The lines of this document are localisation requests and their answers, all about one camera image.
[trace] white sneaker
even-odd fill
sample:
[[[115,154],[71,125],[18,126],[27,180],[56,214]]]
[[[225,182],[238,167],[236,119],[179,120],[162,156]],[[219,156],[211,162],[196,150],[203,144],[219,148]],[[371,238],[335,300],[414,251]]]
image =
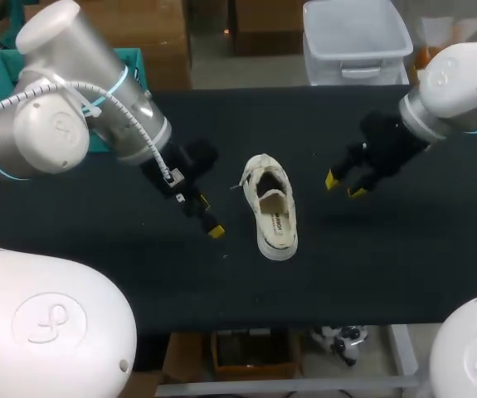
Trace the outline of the white sneaker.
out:
[[[260,252],[284,261],[297,251],[294,195],[282,166],[265,153],[249,159],[240,185],[255,213]]]

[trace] black table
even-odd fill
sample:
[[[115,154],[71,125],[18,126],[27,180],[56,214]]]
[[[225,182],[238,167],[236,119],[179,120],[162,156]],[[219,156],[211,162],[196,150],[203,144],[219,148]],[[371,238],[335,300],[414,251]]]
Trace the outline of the black table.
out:
[[[180,139],[205,136],[221,160],[201,186],[226,227],[208,239],[136,167],[107,154],[32,182],[0,183],[0,246],[60,256],[111,278],[141,335],[176,330],[443,321],[477,296],[477,138],[434,148],[365,198],[327,193],[329,165],[371,109],[406,87],[190,91],[156,96]],[[299,249],[257,249],[241,189],[268,153],[294,187]]]

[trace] teal crate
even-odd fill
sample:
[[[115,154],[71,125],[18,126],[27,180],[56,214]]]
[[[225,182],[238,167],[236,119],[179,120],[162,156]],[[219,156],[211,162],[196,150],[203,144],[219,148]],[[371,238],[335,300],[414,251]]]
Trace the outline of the teal crate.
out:
[[[138,48],[117,48],[116,55],[129,68],[129,73],[140,83],[143,90],[148,89],[142,53]],[[0,101],[7,98],[18,81],[24,67],[24,59],[17,50],[0,50]],[[108,152],[98,136],[91,132],[89,152]]]

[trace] floor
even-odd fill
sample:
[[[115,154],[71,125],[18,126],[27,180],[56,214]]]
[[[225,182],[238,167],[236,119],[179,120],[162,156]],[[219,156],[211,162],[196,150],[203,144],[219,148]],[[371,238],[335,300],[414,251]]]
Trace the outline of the floor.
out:
[[[199,34],[192,38],[192,82],[194,89],[226,89],[307,85],[302,56],[241,57],[232,56],[229,37],[224,34]],[[420,363],[427,361],[439,325],[411,325],[416,355]],[[352,369],[340,360],[311,353],[304,356],[307,377],[376,376],[393,371],[392,355],[379,328],[371,328],[363,346],[363,357]],[[300,394],[307,398],[342,398],[332,393]],[[396,398],[398,391],[353,393],[354,398]]]

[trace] shoe label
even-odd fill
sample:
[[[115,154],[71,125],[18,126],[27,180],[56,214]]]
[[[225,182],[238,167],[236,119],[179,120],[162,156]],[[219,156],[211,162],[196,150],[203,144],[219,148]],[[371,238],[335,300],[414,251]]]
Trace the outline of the shoe label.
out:
[[[282,231],[282,222],[280,221],[279,213],[271,215],[271,225],[273,226],[273,232],[275,236],[282,236],[284,232]]]

